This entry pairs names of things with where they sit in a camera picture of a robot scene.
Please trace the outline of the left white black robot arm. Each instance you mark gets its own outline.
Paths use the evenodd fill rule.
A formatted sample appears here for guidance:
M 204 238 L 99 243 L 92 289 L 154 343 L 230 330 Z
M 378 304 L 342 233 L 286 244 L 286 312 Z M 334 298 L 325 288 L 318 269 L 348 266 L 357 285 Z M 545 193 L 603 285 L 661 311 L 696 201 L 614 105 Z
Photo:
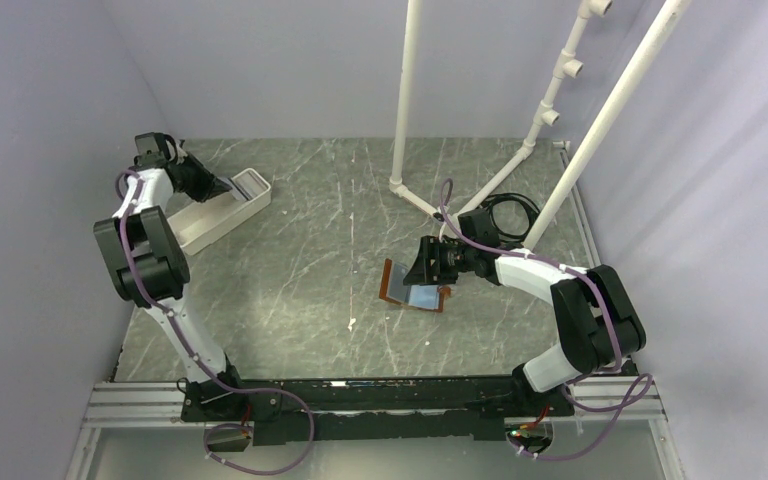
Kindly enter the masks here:
M 187 300 L 190 269 L 165 214 L 176 192 L 164 168 L 132 167 L 117 177 L 120 207 L 96 222 L 94 238 L 117 294 L 147 312 L 185 369 L 185 393 L 224 420 L 239 417 L 247 392 L 227 354 Z

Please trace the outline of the white rectangular plastic tray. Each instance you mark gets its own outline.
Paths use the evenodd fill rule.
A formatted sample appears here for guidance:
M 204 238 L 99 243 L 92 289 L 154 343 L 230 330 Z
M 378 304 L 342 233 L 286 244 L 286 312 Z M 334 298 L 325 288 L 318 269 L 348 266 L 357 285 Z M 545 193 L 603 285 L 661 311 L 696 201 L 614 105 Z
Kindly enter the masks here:
M 252 168 L 221 180 L 230 187 L 228 192 L 203 203 L 190 203 L 169 217 L 173 233 L 188 256 L 214 244 L 271 203 L 271 184 Z

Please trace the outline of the brown leather card holder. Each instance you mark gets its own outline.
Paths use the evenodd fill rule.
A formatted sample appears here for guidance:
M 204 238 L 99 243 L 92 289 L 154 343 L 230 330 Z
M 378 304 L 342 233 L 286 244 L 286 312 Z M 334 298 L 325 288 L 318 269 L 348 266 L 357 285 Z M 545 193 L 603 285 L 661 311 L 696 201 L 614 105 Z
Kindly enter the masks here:
M 444 310 L 445 300 L 451 296 L 449 286 L 405 285 L 408 268 L 387 258 L 379 287 L 379 298 L 405 309 L 434 313 Z

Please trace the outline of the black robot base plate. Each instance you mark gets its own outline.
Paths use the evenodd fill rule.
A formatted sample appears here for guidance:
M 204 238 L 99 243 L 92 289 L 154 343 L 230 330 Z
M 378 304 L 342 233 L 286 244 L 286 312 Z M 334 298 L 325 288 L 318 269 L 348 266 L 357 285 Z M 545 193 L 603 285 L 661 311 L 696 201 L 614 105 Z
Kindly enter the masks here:
M 257 446 L 329 440 L 470 437 L 502 441 L 538 417 L 570 417 L 553 389 L 532 391 L 524 376 L 236 380 L 237 393 L 210 381 L 180 380 L 185 423 L 246 423 Z

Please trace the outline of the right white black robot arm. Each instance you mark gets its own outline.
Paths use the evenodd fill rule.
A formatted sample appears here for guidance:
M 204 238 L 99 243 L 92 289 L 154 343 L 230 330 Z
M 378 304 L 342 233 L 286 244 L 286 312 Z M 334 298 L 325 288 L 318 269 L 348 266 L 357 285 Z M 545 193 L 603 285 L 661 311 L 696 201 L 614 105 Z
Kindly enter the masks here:
M 616 270 L 571 267 L 492 237 L 464 240 L 425 236 L 406 271 L 407 287 L 453 285 L 473 273 L 493 285 L 523 291 L 552 307 L 557 342 L 520 366 L 524 379 L 511 388 L 517 411 L 534 415 L 550 390 L 617 368 L 640 351 L 646 332 Z

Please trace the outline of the aluminium extrusion rail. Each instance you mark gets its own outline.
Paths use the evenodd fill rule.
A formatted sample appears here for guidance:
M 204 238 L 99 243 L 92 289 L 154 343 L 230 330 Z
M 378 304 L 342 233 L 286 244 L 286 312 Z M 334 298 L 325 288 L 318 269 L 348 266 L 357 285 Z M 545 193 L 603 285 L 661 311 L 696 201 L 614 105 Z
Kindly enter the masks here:
M 624 398 L 631 385 L 629 378 L 598 378 L 593 382 L 584 382 L 573 386 L 571 395 L 577 404 L 570 404 L 561 399 L 554 401 L 544 415 L 545 419 L 560 421 L 608 421 L 613 416 L 626 421 L 666 421 L 667 415 L 657 388 L 651 386 L 640 400 L 624 407 L 620 412 L 613 409 Z M 327 406 L 316 400 L 313 394 L 304 394 L 303 400 L 315 415 L 355 418 L 365 414 L 389 417 L 408 417 L 411 415 L 442 416 L 448 412 L 461 412 L 461 407 L 420 408 L 385 408 L 382 404 L 365 407 Z M 266 421 L 273 421 L 278 414 L 287 412 L 302 413 L 302 407 L 282 396 L 270 396 L 263 401 L 264 406 L 258 412 L 250 413 L 245 406 L 237 407 L 230 414 L 204 416 L 189 405 L 185 395 L 176 384 L 160 383 L 101 383 L 93 388 L 84 423 L 98 428 L 108 427 L 170 427 L 179 425 L 213 426 L 220 423 L 240 422 L 246 419 L 251 424 L 260 420 L 259 414 L 265 413 Z

